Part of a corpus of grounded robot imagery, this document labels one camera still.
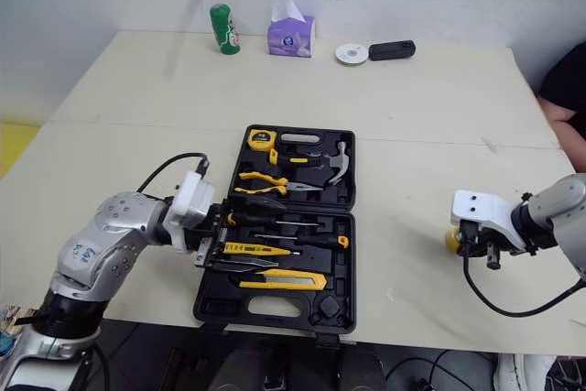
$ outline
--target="screwdriver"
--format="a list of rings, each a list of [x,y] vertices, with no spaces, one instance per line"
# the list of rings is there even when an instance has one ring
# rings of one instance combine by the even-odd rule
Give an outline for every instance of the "screwdriver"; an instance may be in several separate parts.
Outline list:
[[[314,234],[314,235],[299,235],[299,236],[285,236],[285,235],[268,235],[255,234],[257,238],[274,238],[276,240],[296,240],[297,244],[310,244],[316,247],[323,247],[325,249],[346,249],[350,245],[350,240],[344,235],[333,234]]]
[[[266,246],[264,244],[226,242],[223,246],[225,254],[247,255],[300,255],[299,252],[281,249],[279,247]]]
[[[320,226],[319,223],[285,222],[282,220],[277,220],[276,217],[249,215],[246,212],[230,212],[228,214],[227,220],[228,224],[230,224],[231,226],[273,226],[275,224],[292,224],[295,226]]]

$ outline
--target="toolbox latch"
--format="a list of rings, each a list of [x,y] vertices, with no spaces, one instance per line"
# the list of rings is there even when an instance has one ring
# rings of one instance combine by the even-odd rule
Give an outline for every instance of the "toolbox latch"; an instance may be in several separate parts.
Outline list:
[[[319,348],[332,348],[338,350],[340,348],[340,336],[332,333],[316,333],[316,345]]]
[[[215,323],[215,322],[204,322],[199,327],[199,330],[205,331],[207,333],[222,333],[225,328],[226,328],[226,324],[220,324],[220,323]]]

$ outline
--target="yellow pliers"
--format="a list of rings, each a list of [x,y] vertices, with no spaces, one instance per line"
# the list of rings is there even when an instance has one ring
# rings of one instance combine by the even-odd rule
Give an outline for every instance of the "yellow pliers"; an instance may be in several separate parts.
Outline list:
[[[260,194],[263,192],[278,191],[281,196],[285,196],[287,191],[323,191],[322,187],[314,187],[307,183],[289,182],[286,178],[275,179],[267,174],[252,171],[249,173],[240,173],[238,177],[241,180],[259,179],[274,185],[273,187],[262,188],[260,190],[247,190],[244,188],[234,188],[234,191],[245,192],[246,194]]]

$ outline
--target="green can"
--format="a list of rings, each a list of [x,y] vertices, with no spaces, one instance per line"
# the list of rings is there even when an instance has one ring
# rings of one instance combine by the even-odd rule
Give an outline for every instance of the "green can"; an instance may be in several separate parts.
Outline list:
[[[210,8],[213,33],[216,36],[222,54],[233,55],[240,50],[240,39],[232,19],[230,7],[226,4],[216,4]]]

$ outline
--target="sneaker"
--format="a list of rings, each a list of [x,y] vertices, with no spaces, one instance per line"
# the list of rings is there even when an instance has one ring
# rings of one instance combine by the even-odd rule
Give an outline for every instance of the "sneaker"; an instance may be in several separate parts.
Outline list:
[[[543,391],[546,375],[556,356],[499,354],[494,371],[494,391]]]

